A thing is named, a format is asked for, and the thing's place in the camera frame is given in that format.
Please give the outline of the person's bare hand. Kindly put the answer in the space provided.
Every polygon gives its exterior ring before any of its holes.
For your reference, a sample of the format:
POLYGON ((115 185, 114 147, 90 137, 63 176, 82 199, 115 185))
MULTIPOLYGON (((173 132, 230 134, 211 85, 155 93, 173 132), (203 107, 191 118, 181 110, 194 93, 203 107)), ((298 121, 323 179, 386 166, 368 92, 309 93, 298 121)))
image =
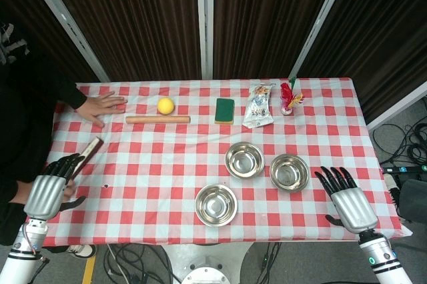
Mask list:
POLYGON ((76 185, 74 180, 69 180, 63 192, 63 202, 66 203, 73 197, 76 192, 76 185))
POLYGON ((95 126, 103 128, 105 124, 98 117, 123 113, 123 110, 117 107, 126 103, 125 97, 116 95, 114 91, 109 91, 97 97, 87 97, 85 102, 76 109, 76 112, 95 126))

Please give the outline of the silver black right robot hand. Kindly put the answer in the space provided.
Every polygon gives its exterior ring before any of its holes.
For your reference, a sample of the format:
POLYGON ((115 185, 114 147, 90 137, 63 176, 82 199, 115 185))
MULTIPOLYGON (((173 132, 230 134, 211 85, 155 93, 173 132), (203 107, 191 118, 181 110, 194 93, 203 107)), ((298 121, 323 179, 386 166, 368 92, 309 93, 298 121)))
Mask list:
POLYGON ((339 215, 338 219, 326 215, 326 220, 335 226, 346 228, 353 234, 374 229, 378 224, 378 217, 348 170, 344 167, 320 168, 322 172, 315 171, 315 176, 339 215))

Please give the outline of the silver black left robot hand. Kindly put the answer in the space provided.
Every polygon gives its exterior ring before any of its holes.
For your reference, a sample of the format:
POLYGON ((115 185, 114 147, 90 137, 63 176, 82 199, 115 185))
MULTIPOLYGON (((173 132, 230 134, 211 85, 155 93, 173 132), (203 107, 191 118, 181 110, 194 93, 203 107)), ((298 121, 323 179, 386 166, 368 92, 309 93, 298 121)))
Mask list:
POLYGON ((48 221, 58 212, 74 209, 82 204, 86 196, 64 203, 63 196, 76 167, 85 159, 79 153, 68 155, 54 161, 38 175, 33 182, 24 212, 31 219, 48 221))

